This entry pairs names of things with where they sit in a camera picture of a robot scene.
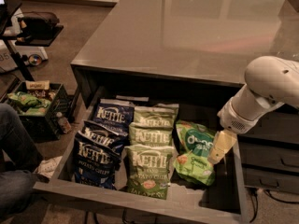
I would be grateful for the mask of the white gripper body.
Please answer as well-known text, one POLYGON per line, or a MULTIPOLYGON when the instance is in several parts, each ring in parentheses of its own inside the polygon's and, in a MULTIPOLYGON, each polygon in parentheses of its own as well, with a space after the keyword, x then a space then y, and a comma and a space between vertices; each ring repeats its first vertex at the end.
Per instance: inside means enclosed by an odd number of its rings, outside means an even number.
POLYGON ((258 120, 283 103, 264 98, 244 85, 218 112, 221 126, 236 134, 247 133, 258 120))

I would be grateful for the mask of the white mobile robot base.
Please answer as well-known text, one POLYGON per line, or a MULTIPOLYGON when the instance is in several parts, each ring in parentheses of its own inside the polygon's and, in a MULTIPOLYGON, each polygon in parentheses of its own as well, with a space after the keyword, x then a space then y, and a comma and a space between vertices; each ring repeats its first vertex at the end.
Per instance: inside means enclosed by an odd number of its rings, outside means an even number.
MULTIPOLYGON (((16 35, 21 31, 20 26, 17 22, 17 18, 22 16, 22 11, 20 8, 18 8, 16 11, 16 15, 11 18, 11 26, 9 26, 5 31, 6 35, 16 35)), ((26 65, 29 65, 27 59, 30 56, 36 56, 41 62, 44 62, 48 59, 47 52, 43 47, 16 46, 16 50, 19 52, 21 56, 23 56, 26 59, 26 65)), ((17 68, 18 66, 11 58, 7 46, 3 41, 0 41, 0 73, 12 71, 17 68)))

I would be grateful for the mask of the yellow taped gripper finger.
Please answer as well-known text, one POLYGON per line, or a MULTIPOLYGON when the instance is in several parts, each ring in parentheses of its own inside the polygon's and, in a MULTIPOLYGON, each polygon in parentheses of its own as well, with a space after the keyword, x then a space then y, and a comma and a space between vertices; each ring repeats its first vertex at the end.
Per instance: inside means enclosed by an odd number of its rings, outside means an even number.
POLYGON ((207 160, 212 164, 219 163, 226 153, 235 145, 237 135, 228 130, 217 132, 213 140, 213 146, 209 151, 207 160))

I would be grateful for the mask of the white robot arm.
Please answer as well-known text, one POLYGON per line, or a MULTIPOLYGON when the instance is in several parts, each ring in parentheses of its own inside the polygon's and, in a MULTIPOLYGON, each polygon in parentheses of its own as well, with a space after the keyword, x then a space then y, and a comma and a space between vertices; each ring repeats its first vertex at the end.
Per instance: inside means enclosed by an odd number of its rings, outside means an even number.
POLYGON ((244 86, 231 97, 217 116, 222 131, 216 132, 207 160, 218 164, 266 113, 287 104, 299 107, 299 62, 275 56, 252 60, 244 73, 244 86))

